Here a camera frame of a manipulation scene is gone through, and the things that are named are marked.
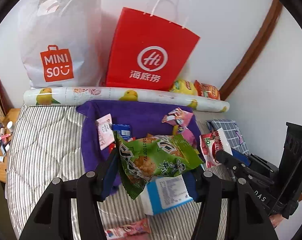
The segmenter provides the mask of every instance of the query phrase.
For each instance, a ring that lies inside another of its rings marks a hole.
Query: striped mattress
[[[196,112],[202,133],[205,120],[222,118],[218,113]],[[14,232],[19,238],[25,223],[52,179],[64,181],[85,173],[81,155],[84,116],[74,106],[23,106],[16,122],[7,168],[7,200]],[[229,179],[221,165],[212,168],[222,179]],[[170,211],[148,216],[152,240],[188,240],[199,213],[200,204],[189,202]],[[222,200],[217,239],[224,239],[227,201]],[[99,203],[105,229],[130,224],[146,217],[141,199],[131,200],[120,185],[116,194]],[[80,240],[76,201],[71,202],[75,240]]]

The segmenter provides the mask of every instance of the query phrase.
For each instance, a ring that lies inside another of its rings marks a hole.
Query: white plastic bag
[[[19,13],[21,59],[34,88],[96,86],[101,0],[31,0]]]

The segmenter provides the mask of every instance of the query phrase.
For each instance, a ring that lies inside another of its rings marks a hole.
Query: brown wooden frame
[[[243,56],[238,66],[234,69],[230,77],[223,84],[220,89],[221,100],[226,100],[232,91],[241,82],[244,76],[248,73],[264,46],[267,44],[282,11],[283,5],[279,0],[273,0],[270,6],[269,12],[267,13],[264,22],[250,45],[249,49]]]

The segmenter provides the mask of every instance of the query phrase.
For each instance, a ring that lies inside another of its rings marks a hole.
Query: metal screw
[[[241,185],[244,185],[247,183],[247,181],[244,179],[244,178],[239,178],[238,179],[238,182],[241,184]]]
[[[60,178],[54,178],[54,179],[52,180],[52,183],[56,185],[56,184],[59,184],[60,181],[61,181]]]
[[[92,177],[94,177],[95,176],[95,172],[94,171],[89,171],[88,173],[87,173],[87,177],[88,178],[92,178]]]
[[[203,175],[204,175],[205,177],[207,177],[207,178],[210,178],[210,177],[212,177],[212,172],[211,172],[211,171],[205,171],[205,172],[203,173]]]

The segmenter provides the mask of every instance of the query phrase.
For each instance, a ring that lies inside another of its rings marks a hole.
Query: plaid fabric
[[[213,132],[214,130],[218,130],[222,127],[224,130],[224,133],[227,137],[227,140],[231,146],[231,148],[236,149],[237,151],[249,155],[249,150],[244,142],[243,136],[240,132],[240,129],[235,121],[228,120],[228,119],[213,119],[213,120],[207,120],[207,126],[208,129]]]

